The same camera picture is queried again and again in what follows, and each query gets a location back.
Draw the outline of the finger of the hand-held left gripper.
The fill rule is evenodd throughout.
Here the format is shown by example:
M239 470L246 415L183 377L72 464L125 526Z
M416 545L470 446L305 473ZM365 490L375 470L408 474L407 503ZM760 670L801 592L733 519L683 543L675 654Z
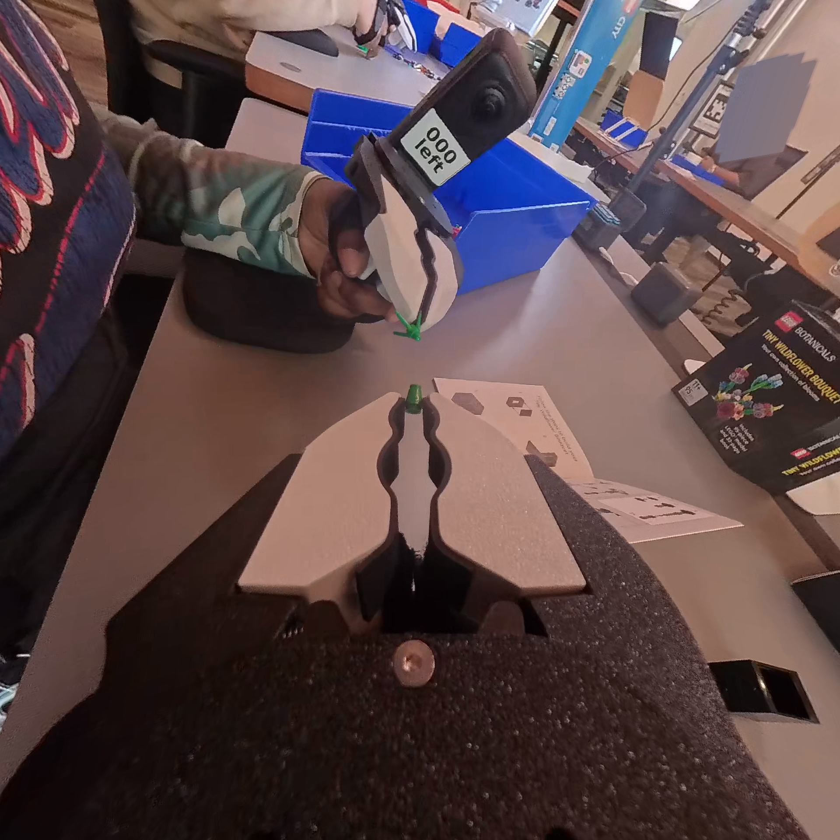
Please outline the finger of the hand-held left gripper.
M382 294L404 321L429 327L428 220L416 218L393 185L377 184L374 192L364 207L363 236Z
M421 304L421 331L426 332L448 314L464 275L464 267L455 241L432 230L424 231L427 244L422 247L427 287Z

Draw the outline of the person's left forearm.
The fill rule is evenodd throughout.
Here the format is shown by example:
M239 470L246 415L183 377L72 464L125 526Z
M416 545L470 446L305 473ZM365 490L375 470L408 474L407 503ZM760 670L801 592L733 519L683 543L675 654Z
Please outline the person's left forearm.
M322 257L305 256L301 218L307 194L325 175L210 149L97 104L93 111L128 177L141 238L318 277Z

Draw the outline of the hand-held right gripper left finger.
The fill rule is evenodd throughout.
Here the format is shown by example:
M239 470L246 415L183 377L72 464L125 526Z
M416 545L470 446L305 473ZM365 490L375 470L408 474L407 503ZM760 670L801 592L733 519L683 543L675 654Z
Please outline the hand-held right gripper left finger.
M239 576L242 592L385 620L400 576L392 484L405 409L404 395L385 394L305 447Z

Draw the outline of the black glossy cardboard box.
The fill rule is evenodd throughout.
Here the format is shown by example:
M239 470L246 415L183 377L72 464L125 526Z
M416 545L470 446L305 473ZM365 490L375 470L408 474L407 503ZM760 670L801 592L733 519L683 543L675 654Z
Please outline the black glossy cardboard box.
M839 470L839 331L792 301L672 390L733 472L779 495Z

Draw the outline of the matte black box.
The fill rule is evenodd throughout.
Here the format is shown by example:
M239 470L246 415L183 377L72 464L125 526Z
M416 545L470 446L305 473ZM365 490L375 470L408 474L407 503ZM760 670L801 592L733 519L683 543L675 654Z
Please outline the matte black box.
M802 577L791 583L792 591L839 651L839 570Z

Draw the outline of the white instruction booklet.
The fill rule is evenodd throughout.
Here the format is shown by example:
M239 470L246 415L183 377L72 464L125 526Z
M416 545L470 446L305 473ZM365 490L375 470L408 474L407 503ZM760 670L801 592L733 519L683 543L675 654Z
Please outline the white instruction booklet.
M689 503L598 479L583 448L542 385L433 379L441 396L538 456L631 544L740 529L742 524Z

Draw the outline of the black light stand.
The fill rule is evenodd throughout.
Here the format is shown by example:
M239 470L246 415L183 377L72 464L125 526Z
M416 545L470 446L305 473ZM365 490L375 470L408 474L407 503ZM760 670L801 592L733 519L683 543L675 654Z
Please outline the black light stand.
M679 110L660 131L650 146L642 164L624 188L609 203L611 213L618 220L617 236L634 227L646 213L644 201L637 195L657 164L673 152L680 132L689 126L697 111L708 98L709 91L717 86L731 70L738 67L747 57L753 44L762 40L770 23L780 13L782 2L753 1L710 53L708 63L695 86L681 102Z

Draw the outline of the blue printed carton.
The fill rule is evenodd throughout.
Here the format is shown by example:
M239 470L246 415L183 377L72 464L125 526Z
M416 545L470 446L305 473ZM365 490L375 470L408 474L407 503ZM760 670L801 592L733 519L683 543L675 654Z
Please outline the blue printed carton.
M633 24L641 1L588 1L558 67L546 82L529 136L558 151L589 101L597 82Z

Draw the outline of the person's left hand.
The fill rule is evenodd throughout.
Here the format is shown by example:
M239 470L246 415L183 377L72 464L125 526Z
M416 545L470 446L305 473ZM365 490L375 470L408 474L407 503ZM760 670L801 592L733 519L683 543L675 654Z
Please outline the person's left hand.
M357 281L369 262L360 230L344 229L330 246L333 209L344 205L353 191L346 185L320 178L304 194L297 241L309 274L317 282L318 304L330 317L356 320L375 317L396 322L393 305L371 285Z

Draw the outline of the small blue plastic bin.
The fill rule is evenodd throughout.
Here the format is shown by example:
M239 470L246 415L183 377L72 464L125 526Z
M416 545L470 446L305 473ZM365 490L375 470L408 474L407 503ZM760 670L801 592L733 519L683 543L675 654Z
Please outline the small blue plastic bin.
M486 33L442 3L404 1L402 4L415 34L407 49L431 56L446 67L456 67Z

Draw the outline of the grey desk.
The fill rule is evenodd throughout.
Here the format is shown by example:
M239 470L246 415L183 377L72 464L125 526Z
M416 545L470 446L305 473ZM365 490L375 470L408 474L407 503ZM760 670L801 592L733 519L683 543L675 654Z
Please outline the grey desk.
M380 322L326 355L210 339L176 284L3 730L2 784L97 688L104 626L131 596L288 454L435 377L543 385L595 476L742 523L638 550L707 659L799 674L818 724L735 722L809 837L838 838L838 653L789 586L823 565L715 456L670 391L677 374L570 240L538 275L457 298L420 343Z

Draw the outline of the black mesh cushion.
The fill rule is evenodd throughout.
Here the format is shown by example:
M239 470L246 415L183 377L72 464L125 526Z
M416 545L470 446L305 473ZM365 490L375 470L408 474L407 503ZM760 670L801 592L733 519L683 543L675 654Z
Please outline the black mesh cushion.
M223 341L293 354L327 354L350 341L355 321L335 318L315 281L189 248L182 279L185 312Z

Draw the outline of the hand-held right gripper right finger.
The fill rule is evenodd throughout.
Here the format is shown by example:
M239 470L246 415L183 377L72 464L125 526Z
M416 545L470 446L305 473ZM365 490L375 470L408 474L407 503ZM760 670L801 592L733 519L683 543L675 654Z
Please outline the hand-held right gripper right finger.
M586 581L517 447L487 422L426 398L426 598L466 621L498 602L578 595Z

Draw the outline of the black square frame brick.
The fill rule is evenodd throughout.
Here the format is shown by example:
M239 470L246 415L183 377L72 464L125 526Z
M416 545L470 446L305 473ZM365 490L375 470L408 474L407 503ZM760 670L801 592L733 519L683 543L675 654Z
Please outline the black square frame brick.
M799 675L751 659L708 663L727 709L755 720L819 723Z

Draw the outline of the dark charger block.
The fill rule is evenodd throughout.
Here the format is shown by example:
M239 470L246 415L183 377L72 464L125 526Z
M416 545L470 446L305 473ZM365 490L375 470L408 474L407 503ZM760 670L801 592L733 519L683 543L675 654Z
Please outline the dark charger block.
M622 236L625 226L610 206L596 203L582 218L571 236L584 250L600 253L609 249Z

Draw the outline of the person's dark clothing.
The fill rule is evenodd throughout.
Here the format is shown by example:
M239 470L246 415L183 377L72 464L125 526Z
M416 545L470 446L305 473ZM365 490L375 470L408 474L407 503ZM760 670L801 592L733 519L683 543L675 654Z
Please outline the person's dark clothing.
M57 42L1 3L1 640L30 649L132 381L112 290L133 195Z

